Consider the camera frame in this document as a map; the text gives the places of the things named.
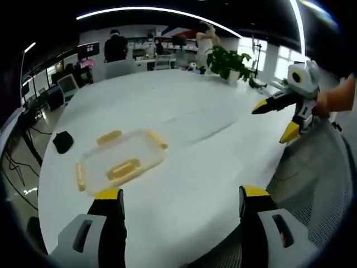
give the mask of floor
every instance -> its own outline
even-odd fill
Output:
[[[51,133],[57,124],[58,119],[62,114],[63,108],[52,112],[43,112],[42,118],[34,125],[34,128],[46,133]],[[41,134],[33,129],[30,129],[33,144],[40,154],[44,156],[50,135]],[[6,157],[2,160],[3,170],[9,178],[12,185],[5,180],[8,189],[8,199],[12,202],[15,211],[18,214],[21,226],[26,230],[28,220],[31,217],[38,217],[37,211],[37,191],[38,191],[38,176],[40,167],[29,149],[25,145],[23,139],[18,140],[16,148],[13,150],[11,158],[16,162],[21,162],[30,165],[33,171],[28,166],[19,165],[19,168],[13,169]],[[268,186],[268,191],[277,202],[282,202],[294,193],[299,191],[304,185],[315,178],[314,173],[304,164],[303,152],[297,155],[283,159]]]

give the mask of ceiling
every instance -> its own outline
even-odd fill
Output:
[[[343,20],[346,17],[346,8],[341,7],[343,1],[337,4],[336,1],[324,0],[322,5]],[[243,36],[254,33],[257,38],[300,50],[296,20],[289,0],[116,1],[115,5],[108,0],[85,4],[81,1],[81,5],[77,2],[22,2],[21,5],[14,3],[13,6],[7,6],[6,10],[2,9],[0,23],[6,27],[2,30],[5,42],[2,42],[4,53],[0,70],[8,69],[14,58],[32,42],[36,42],[36,46],[26,54],[27,66],[77,45],[80,32],[96,28],[158,24],[195,29],[199,25],[198,20],[193,18],[156,11],[112,12],[81,21],[75,19],[92,11],[125,6],[163,7],[192,13],[222,24]],[[348,73],[351,68],[349,60],[332,56],[337,51],[345,50],[339,33],[329,28],[306,6],[299,4],[299,7],[305,28],[307,55],[337,75]],[[230,35],[223,30],[218,34]]]

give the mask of human hand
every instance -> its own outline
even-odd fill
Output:
[[[327,119],[330,117],[329,102],[326,92],[319,92],[317,95],[316,106],[312,110],[312,114],[320,117],[321,119]]]

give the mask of office room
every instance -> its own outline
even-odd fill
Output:
[[[24,260],[305,267],[329,244],[353,196],[349,114],[316,112],[351,79],[326,47],[347,50],[335,6],[40,7],[19,11],[32,31],[5,30],[16,42],[0,80],[1,178]]]

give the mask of black shirt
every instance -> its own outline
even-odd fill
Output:
[[[105,42],[104,55],[107,62],[125,60],[128,41],[123,36],[112,36]]]

